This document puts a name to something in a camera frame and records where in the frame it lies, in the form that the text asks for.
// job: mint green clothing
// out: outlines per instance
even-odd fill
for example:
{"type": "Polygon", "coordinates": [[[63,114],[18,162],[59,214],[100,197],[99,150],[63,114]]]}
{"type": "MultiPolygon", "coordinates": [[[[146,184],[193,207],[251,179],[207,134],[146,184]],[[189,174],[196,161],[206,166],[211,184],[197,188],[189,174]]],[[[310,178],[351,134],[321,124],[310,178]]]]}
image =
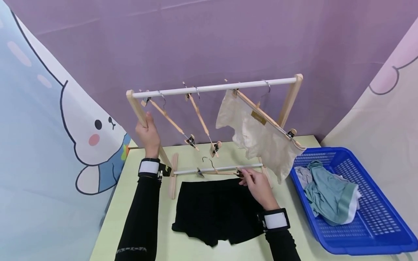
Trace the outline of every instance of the mint green clothing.
{"type": "Polygon", "coordinates": [[[332,225],[347,222],[350,202],[356,198],[358,185],[336,178],[327,171],[320,161],[312,161],[308,165],[313,182],[309,183],[304,191],[315,216],[320,214],[325,221],[332,225]]]}

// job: table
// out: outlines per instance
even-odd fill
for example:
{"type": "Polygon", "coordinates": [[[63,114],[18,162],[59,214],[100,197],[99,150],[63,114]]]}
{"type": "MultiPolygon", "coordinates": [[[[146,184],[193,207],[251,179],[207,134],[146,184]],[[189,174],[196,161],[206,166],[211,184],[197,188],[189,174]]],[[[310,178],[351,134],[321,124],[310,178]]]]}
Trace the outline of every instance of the table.
{"type": "MultiPolygon", "coordinates": [[[[303,146],[319,147],[314,136],[295,137],[303,146]]],[[[145,156],[144,149],[138,149],[134,142],[129,147],[125,166],[115,189],[112,201],[109,205],[107,215],[104,219],[102,229],[94,246],[90,261],[113,261],[133,199],[137,180],[139,164],[145,156]]],[[[178,170],[189,170],[196,167],[209,168],[210,162],[202,162],[202,157],[209,155],[210,144],[199,144],[200,152],[197,152],[189,145],[165,147],[168,158],[179,153],[178,170]]],[[[245,165],[258,163],[258,159],[247,160],[245,151],[236,147],[233,142],[223,142],[219,150],[220,158],[213,158],[215,167],[226,167],[231,165],[245,165]]],[[[223,180],[236,178],[226,175],[206,175],[204,179],[194,174],[179,175],[177,177],[176,195],[180,190],[182,181],[203,181],[223,180]]],[[[171,224],[176,216],[177,198],[172,200],[168,197],[169,179],[163,178],[160,192],[160,206],[158,214],[158,261],[271,261],[273,260],[270,246],[264,235],[258,236],[247,242],[231,246],[228,241],[219,241],[213,249],[198,239],[189,238],[184,233],[177,233],[171,230],[171,224]]],[[[390,256],[344,256],[332,255],[325,251],[312,236],[308,221],[300,203],[298,194],[294,188],[291,178],[287,178],[283,184],[275,182],[273,186],[274,195],[283,208],[286,208],[291,223],[290,232],[295,239],[297,250],[301,260],[322,260],[322,261],[391,261],[390,256]]]]}

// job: purple backdrop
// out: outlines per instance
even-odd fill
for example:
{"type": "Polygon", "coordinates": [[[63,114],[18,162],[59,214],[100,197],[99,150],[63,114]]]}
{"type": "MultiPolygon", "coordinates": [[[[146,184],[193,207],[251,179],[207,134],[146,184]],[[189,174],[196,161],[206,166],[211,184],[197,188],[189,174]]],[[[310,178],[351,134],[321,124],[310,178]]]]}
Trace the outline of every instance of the purple backdrop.
{"type": "MultiPolygon", "coordinates": [[[[125,91],[304,75],[285,129],[322,139],[352,108],[418,14],[413,0],[8,0],[36,37],[132,137],[125,91]]],[[[268,88],[243,92],[257,102],[268,88]]],[[[278,118],[287,87],[262,108],[278,118]]],[[[213,140],[223,91],[201,94],[213,140]]],[[[162,98],[154,99],[160,105],[162,98]]],[[[208,142],[191,104],[167,97],[187,135],[208,142]]],[[[163,146],[182,144],[152,108],[163,146]]]]}

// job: blue plastic basket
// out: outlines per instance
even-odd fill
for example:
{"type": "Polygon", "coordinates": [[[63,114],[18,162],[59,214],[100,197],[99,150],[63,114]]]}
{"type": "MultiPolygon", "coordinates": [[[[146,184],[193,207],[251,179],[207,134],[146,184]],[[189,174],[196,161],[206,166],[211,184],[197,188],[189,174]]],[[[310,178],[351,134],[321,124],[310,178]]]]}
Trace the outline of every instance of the blue plastic basket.
{"type": "Polygon", "coordinates": [[[389,200],[353,153],[341,147],[307,149],[293,167],[306,167],[319,160],[331,173],[359,185],[362,197],[352,223],[330,226],[314,213],[294,169],[291,177],[315,239],[332,254],[352,256],[399,254],[418,250],[418,241],[389,200]]]}

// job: wooden rack leg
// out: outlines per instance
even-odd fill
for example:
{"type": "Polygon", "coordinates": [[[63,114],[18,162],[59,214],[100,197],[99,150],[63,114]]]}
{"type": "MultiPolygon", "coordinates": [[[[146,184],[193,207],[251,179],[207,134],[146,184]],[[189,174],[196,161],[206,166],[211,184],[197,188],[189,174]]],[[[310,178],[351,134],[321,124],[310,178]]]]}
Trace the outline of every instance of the wooden rack leg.
{"type": "MultiPolygon", "coordinates": [[[[261,158],[260,157],[258,157],[258,161],[262,164],[263,162],[261,161],[261,158]]],[[[268,183],[270,184],[270,187],[272,188],[273,187],[273,181],[271,180],[271,178],[270,178],[270,174],[268,173],[268,170],[267,170],[267,168],[266,167],[264,167],[264,165],[263,166],[261,166],[261,172],[264,174],[264,175],[266,175],[266,177],[267,177],[267,179],[268,179],[268,183]]]]}
{"type": "Polygon", "coordinates": [[[296,82],[290,85],[290,89],[286,95],[286,100],[283,103],[282,110],[280,111],[279,120],[277,121],[277,124],[279,124],[282,129],[284,129],[284,125],[287,121],[287,118],[289,117],[293,103],[295,102],[296,96],[298,95],[299,88],[301,87],[303,81],[303,75],[300,73],[295,74],[295,78],[296,82]]]}
{"type": "Polygon", "coordinates": [[[173,163],[173,168],[170,175],[170,185],[168,186],[168,196],[171,199],[175,199],[177,175],[174,175],[174,172],[177,171],[178,153],[174,153],[173,157],[171,158],[171,162],[173,163]]]}
{"type": "MultiPolygon", "coordinates": [[[[144,126],[145,128],[148,128],[145,111],[142,109],[141,105],[139,104],[139,101],[133,97],[133,94],[134,94],[133,90],[126,91],[126,98],[128,99],[129,104],[131,105],[136,116],[138,117],[139,122],[142,124],[142,126],[144,126]]],[[[171,166],[170,161],[168,160],[166,152],[164,151],[161,145],[159,149],[159,155],[167,166],[173,168],[171,166]]]]}

